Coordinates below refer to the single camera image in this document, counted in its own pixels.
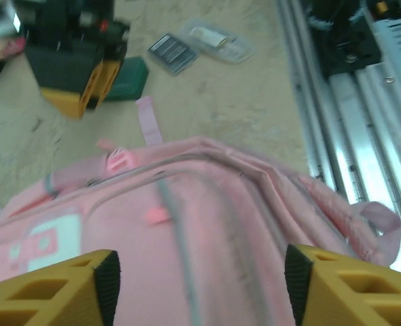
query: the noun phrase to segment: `black mechanical component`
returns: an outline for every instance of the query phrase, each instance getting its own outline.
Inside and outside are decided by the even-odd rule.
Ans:
[[[380,62],[360,0],[300,0],[325,77]]]
[[[127,50],[129,24],[114,20],[114,0],[17,0],[25,54],[42,95],[81,118],[100,104]]]

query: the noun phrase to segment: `pink backpack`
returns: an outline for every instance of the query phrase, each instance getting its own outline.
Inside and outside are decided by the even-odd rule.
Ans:
[[[122,269],[115,326],[291,326],[288,243],[386,266],[396,258],[395,214],[349,205],[270,159],[202,137],[106,148],[4,208],[0,281],[113,249]]]

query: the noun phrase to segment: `concrete floor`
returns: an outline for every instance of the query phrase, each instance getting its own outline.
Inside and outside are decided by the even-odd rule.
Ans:
[[[144,94],[154,99],[165,141],[203,134],[307,170],[271,0],[119,0],[116,15],[132,22],[128,55],[147,59]],[[256,54],[239,65],[201,56],[180,75],[168,75],[146,50],[189,17],[246,36]],[[98,153],[101,138],[144,145],[134,103],[104,104],[68,120],[40,97],[25,57],[12,61],[0,76],[0,206],[54,169]]]

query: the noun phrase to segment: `black rubber pad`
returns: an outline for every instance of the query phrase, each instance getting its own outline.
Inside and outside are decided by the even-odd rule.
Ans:
[[[104,326],[113,326],[120,292],[120,263],[116,251],[94,270],[94,281]]]
[[[313,262],[292,244],[285,256],[285,281],[296,326],[302,326],[306,310]]]

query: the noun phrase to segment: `clear plastic case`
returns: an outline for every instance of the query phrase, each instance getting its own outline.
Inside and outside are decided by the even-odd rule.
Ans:
[[[204,20],[189,19],[178,37],[190,46],[230,63],[240,63],[254,54],[254,47],[244,37],[214,26]]]

